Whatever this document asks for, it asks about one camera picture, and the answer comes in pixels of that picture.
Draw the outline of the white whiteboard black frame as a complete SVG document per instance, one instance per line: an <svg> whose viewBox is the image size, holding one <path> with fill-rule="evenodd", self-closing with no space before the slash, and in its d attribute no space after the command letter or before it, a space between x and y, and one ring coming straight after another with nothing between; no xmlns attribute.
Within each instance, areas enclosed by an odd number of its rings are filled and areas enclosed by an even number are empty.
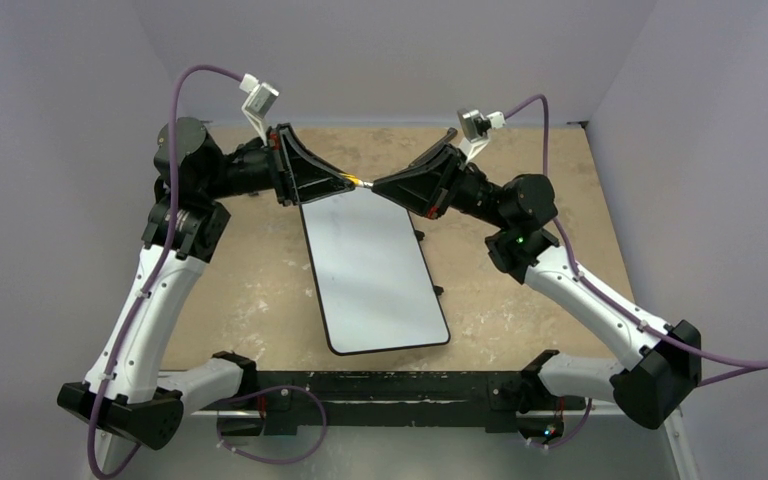
<svg viewBox="0 0 768 480"><path fill-rule="evenodd" d="M300 213L334 354L449 343L450 329L405 208L357 189L304 204Z"/></svg>

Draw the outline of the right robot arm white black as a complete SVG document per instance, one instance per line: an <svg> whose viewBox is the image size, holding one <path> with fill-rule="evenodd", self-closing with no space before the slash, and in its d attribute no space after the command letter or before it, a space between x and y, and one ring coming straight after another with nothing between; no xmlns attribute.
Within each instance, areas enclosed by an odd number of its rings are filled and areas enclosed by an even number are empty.
<svg viewBox="0 0 768 480"><path fill-rule="evenodd" d="M420 217L454 209L497 227L485 239L495 268L555 302L613 354L542 352L521 372L521 411L575 396L612 402L636 424L657 429L700 386L698 329L644 313L574 260L571 247L546 228L558 214L546 175L520 174L498 185L443 144L374 180L371 190Z"/></svg>

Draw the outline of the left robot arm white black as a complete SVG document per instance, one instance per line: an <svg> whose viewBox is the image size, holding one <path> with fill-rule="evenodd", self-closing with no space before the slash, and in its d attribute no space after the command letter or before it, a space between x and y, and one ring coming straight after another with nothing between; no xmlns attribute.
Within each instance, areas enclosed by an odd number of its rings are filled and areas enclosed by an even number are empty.
<svg viewBox="0 0 768 480"><path fill-rule="evenodd" d="M130 297L98 360L63 385L58 405L93 429L158 450L185 416L257 399L256 363L222 351L162 378L160 367L184 303L211 262L231 215L224 200L273 191L296 206L351 191L356 181L307 149L288 124L224 153L205 124L178 119L158 134L155 203L142 235Z"/></svg>

